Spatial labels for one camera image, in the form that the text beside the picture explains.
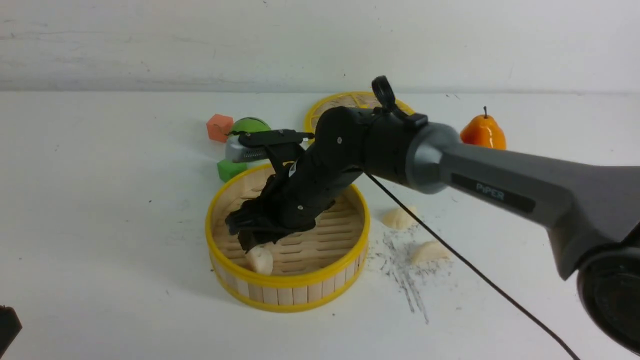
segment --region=black label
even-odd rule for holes
[[[528,197],[508,192],[477,180],[469,179],[466,176],[451,174],[451,182],[471,192],[478,193],[483,197],[513,206],[525,213],[532,212],[533,208],[536,207],[536,202]]]

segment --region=orange cube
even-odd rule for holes
[[[207,121],[207,132],[209,138],[217,142],[227,142],[227,134],[234,125],[234,118],[215,114]]]

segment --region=white wall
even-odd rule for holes
[[[2,0],[0,89],[640,92],[638,0]]]

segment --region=bamboo steamer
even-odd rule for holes
[[[237,236],[229,234],[225,217],[258,196],[273,173],[271,165],[249,169],[215,196],[205,221],[211,264],[220,284],[245,304],[283,313],[313,309],[340,296],[360,275],[369,244],[369,210],[351,185],[320,214],[313,230],[269,244],[273,273],[257,274]]]

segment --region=gray arm casing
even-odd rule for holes
[[[547,229],[567,279],[592,250],[621,243],[640,220],[640,167],[598,167],[460,142],[450,126],[420,130],[406,159],[408,186],[447,185]]]

